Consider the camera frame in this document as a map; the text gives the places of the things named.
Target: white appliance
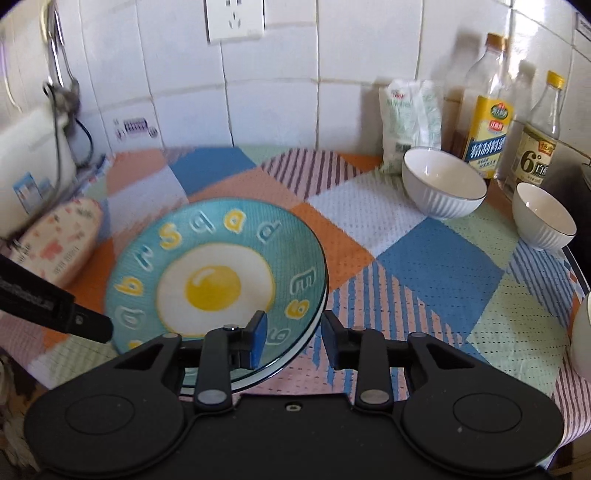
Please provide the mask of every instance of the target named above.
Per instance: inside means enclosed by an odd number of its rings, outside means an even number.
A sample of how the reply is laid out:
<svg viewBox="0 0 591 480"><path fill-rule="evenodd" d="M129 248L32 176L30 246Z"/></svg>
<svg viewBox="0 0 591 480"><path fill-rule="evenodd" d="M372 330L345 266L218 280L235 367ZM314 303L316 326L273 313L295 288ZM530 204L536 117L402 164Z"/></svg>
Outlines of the white appliance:
<svg viewBox="0 0 591 480"><path fill-rule="evenodd" d="M60 193L71 186L76 165L58 119ZM57 180L56 140L51 105L42 105L0 132L0 236L22 228L44 206Z"/></svg>

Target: egg yolk design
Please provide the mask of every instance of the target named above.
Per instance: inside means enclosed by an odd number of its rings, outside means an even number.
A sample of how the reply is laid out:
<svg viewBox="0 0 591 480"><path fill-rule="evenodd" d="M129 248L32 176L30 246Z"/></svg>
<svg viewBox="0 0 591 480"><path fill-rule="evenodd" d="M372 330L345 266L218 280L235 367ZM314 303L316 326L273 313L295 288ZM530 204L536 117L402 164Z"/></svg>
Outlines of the egg yolk design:
<svg viewBox="0 0 591 480"><path fill-rule="evenodd" d="M195 308L217 312L237 301L240 278L230 267L214 265L197 270L185 285L185 296Z"/></svg>

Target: kitchen wall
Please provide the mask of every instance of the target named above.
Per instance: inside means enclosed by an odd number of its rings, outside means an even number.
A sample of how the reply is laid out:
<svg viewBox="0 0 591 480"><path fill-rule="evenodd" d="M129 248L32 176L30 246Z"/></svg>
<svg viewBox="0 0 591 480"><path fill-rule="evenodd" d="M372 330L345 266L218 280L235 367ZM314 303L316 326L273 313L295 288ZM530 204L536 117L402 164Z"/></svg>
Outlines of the kitchen wall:
<svg viewBox="0 0 591 480"><path fill-rule="evenodd" d="M44 101L41 3L22 0L0 24L24 112ZM534 102L548 69L568 81L552 169L590 161L591 41L564 0L265 0L264 38L221 45L207 42L203 3L58 0L80 120L99 153L266 144L380 154L377 91L393 78L445 87L445 144L457 85L496 32L511 37L510 74L522 59L537 65ZM0 91L5 125L20 113ZM148 131L125 135L123 123L136 118ZM84 156L80 132L72 145Z"/></svg>

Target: black cable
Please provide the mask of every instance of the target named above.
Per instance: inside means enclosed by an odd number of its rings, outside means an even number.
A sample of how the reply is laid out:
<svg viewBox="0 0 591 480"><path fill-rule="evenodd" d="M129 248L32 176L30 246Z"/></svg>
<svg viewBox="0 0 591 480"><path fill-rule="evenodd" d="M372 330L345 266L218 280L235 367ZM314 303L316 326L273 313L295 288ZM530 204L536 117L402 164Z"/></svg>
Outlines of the black cable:
<svg viewBox="0 0 591 480"><path fill-rule="evenodd" d="M14 231L10 235L8 235L8 237L6 237L6 238L0 237L0 241L5 242L8 247L18 248L20 246L17 239L26 230L28 230L36 221L38 221L39 218L41 218L43 216L45 211L47 211L53 207L53 204L56 201L57 196L60 192L60 188L61 188L61 151L60 151L60 137L59 137L59 130L58 130L59 127L57 124L58 112L57 112L57 105L56 105L56 93L53 89L53 86L49 85L49 83L46 83L43 86L43 92L48 97L51 98L51 112L53 114L53 134L56 139L56 157L57 157L56 185L54 186L50 197L43 203L42 207L40 207L39 210L37 210L37 213L35 215L32 215L29 218L29 220L27 220L27 223L25 223L25 225L22 228L19 228L18 230Z"/></svg>
<svg viewBox="0 0 591 480"><path fill-rule="evenodd" d="M88 141L90 142L90 150L88 152L88 155L86 156L86 159L84 160L84 162L76 164L76 168L86 168L88 165L90 165L90 161L92 160L92 155L95 154L95 144L92 141L92 135L90 134L88 129L82 124L82 122L80 122L80 120L78 120L77 118L74 118L74 120L80 126L80 128L84 131L84 133L88 137Z"/></svg>

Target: tablecloth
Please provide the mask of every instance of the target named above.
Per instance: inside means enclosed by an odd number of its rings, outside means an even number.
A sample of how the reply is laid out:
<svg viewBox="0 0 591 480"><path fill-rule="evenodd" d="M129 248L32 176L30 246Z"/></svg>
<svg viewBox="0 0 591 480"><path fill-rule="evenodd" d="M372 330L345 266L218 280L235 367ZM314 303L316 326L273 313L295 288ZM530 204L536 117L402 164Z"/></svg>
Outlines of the tablecloth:
<svg viewBox="0 0 591 480"><path fill-rule="evenodd" d="M591 429L591 390L571 368L568 329L584 292L561 253L537 252L518 237L510 208L491 191L462 219L426 218L399 177L379 159L329 151L186 148L122 153L84 194L105 221L99 245L69 287L103 311L118 255L144 228L187 203L214 197L264 200L305 221L329 270L328 309L347 326L403 340L429 333L545 392L565 419L563 444ZM5 314L0 346L53 388L116 355L98 345ZM334 371L317 332L257 393L320 394L355 387L356 372ZM397 400L408 391L392 370Z"/></svg>

